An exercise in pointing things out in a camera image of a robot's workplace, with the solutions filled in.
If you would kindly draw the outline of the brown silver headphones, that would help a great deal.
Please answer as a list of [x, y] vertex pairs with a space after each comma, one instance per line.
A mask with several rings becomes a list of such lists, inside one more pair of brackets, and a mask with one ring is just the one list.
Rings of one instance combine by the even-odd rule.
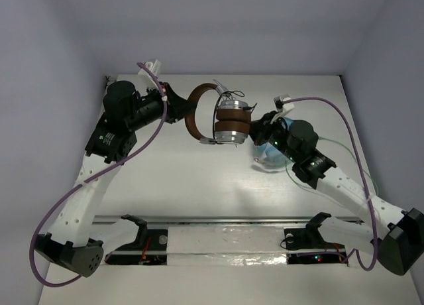
[[[212, 136], [206, 137], [197, 128], [195, 112], [200, 98], [209, 91], [219, 97], [213, 108]], [[247, 139], [252, 112], [255, 105], [243, 101], [245, 94], [237, 90], [228, 90], [221, 82], [198, 85], [189, 95], [188, 101], [194, 102], [194, 110], [184, 118], [188, 133], [204, 145], [241, 145]]]

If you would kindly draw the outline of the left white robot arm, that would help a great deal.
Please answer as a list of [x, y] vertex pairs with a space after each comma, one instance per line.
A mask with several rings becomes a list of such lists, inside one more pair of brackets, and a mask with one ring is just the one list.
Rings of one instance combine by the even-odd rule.
[[[30, 242], [30, 267], [42, 284], [54, 286], [39, 275], [35, 254], [81, 278], [91, 276], [114, 249], [146, 243], [146, 222], [133, 215], [122, 216], [104, 233], [91, 233], [95, 212], [122, 165], [141, 153], [165, 123], [193, 115], [196, 106], [194, 98], [178, 96], [167, 82], [147, 88], [146, 95], [126, 80], [107, 87], [103, 112], [85, 147], [75, 186], [43, 217]], [[62, 211], [41, 234], [42, 225], [58, 207]]]

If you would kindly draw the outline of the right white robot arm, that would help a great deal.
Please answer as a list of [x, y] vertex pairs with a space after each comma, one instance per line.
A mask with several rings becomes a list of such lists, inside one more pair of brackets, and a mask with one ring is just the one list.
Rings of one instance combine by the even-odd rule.
[[388, 271], [403, 276], [423, 254], [423, 213], [397, 207], [347, 176], [329, 157], [317, 150], [318, 134], [304, 120], [287, 123], [275, 111], [250, 124], [256, 146], [271, 144], [289, 159], [295, 176], [364, 222], [363, 226], [338, 221], [319, 213], [305, 232], [307, 242], [321, 247], [326, 242], [351, 245], [370, 253]]

